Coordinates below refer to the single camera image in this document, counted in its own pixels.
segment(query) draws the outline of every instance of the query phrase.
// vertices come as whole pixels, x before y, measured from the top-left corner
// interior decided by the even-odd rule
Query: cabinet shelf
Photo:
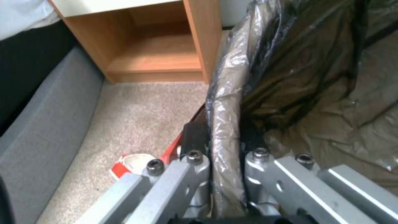
[[[188,23],[148,26],[137,33],[107,68],[111,76],[201,71]]]
[[[112,83],[210,81],[221,38],[217,0],[123,0],[117,10],[108,0],[51,2]]]

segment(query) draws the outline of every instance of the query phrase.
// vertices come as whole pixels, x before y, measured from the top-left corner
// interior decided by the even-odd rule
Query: beige carpet
[[[115,182],[109,169],[122,154],[159,157],[203,104],[207,88],[105,82],[86,138],[37,223],[75,222]]]

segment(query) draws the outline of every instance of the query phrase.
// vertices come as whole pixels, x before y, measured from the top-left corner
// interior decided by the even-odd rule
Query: clear plastic wrap
[[[215,217],[245,215],[241,114],[286,153],[280,130],[354,90],[366,0],[257,0],[231,31],[206,100]]]

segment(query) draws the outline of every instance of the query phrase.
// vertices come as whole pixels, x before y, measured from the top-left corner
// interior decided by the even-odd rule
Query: gray sofa
[[[0,138],[0,176],[16,223],[35,223],[90,125],[103,75],[73,48]]]

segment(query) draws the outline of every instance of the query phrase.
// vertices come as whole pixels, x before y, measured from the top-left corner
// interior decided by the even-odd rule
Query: hex socket bolt
[[[199,165],[203,162],[203,153],[199,150],[191,150],[187,153],[187,162],[192,165]]]
[[[253,158],[259,162],[266,162],[269,159],[269,150],[265,148],[256,148],[253,150]]]
[[[153,159],[146,164],[146,170],[150,176],[159,176],[164,171],[164,163],[160,159]]]
[[[307,168],[307,170],[311,170],[312,167],[315,164],[314,159],[312,158],[311,155],[306,154],[306,153],[300,153],[297,154],[295,157],[296,161],[301,164],[302,166],[304,166],[305,168]]]

